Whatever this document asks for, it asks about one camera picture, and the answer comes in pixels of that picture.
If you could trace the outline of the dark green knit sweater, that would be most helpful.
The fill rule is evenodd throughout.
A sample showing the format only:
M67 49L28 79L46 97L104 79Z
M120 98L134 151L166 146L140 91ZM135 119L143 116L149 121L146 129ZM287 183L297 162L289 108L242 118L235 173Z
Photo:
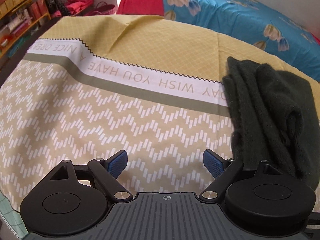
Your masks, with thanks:
M268 160L312 189L319 184L319 120L310 83L269 64L229 57L223 77L232 152L246 167Z

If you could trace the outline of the red clothes pile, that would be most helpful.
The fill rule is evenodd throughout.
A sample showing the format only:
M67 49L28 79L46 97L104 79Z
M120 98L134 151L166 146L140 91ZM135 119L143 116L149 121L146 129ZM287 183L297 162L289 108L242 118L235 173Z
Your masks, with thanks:
M67 0L63 3L63 9L66 9L71 16L102 16L113 15L117 12L117 6L98 2L94 6L94 0Z

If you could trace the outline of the yellow beige patterned bed cover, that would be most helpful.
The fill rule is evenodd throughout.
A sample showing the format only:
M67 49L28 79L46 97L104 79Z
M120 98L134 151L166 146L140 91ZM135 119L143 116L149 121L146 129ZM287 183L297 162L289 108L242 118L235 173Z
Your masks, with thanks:
M295 67L228 35L158 16L65 17L1 87L1 204L23 198L60 161L126 150L132 192L201 192L205 149L232 155L227 59Z

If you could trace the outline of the mint green checked sheet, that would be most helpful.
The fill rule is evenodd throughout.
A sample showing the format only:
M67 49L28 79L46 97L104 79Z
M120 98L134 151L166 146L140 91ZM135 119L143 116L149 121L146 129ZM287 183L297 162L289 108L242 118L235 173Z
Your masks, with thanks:
M5 225L4 229L8 229L9 233L12 233L13 239L23 239L28 234L20 213L12 208L9 200L2 193L1 220Z

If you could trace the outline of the blue floral quilt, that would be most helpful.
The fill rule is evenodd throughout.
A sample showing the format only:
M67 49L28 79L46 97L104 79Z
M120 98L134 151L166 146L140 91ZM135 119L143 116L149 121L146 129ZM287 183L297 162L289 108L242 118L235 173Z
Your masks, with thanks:
M163 0L167 20L242 40L319 80L319 44L302 25L256 0Z

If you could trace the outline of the red bed sheet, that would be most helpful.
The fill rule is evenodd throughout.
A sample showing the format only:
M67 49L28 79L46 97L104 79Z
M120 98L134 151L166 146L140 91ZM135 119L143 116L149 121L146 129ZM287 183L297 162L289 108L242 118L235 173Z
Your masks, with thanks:
M117 14L164 16L163 0L121 0Z

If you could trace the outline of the wooden storage shelf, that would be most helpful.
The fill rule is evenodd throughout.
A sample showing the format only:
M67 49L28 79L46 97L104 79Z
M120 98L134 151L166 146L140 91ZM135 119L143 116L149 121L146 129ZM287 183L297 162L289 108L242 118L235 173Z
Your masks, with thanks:
M1 58L31 29L49 19L45 0L1 0Z

